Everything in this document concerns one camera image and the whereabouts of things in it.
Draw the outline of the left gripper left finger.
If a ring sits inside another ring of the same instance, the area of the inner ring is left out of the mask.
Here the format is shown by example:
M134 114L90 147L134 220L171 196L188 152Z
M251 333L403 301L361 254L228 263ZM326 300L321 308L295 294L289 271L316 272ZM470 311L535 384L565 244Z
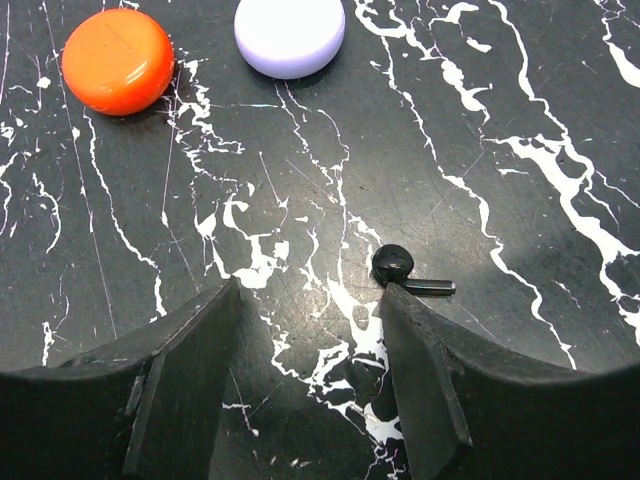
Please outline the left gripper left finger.
M205 479L241 321L228 280L62 365L1 377L5 479Z

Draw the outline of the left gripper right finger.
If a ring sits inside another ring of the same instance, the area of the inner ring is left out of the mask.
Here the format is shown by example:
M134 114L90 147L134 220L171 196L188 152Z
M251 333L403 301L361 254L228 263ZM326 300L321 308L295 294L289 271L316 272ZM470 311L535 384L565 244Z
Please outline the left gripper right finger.
M397 285L381 303L415 479L635 479L639 368L576 371L509 350Z

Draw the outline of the black earbud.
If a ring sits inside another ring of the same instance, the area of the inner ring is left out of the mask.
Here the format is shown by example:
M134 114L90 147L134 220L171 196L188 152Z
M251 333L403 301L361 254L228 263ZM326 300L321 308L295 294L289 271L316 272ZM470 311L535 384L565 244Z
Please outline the black earbud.
M412 255L397 244L381 246L371 259L372 275L381 287L393 283L409 294L421 297L450 297L456 293L453 281L411 278L413 269Z

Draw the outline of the orange earbud charging case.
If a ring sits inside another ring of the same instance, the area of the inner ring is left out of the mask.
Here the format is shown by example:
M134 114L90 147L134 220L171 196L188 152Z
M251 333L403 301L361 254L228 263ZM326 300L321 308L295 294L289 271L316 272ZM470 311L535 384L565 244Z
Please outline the orange earbud charging case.
M171 41L149 15L106 9L82 22L63 53L63 79L78 100L104 115L125 116L156 102L175 65Z

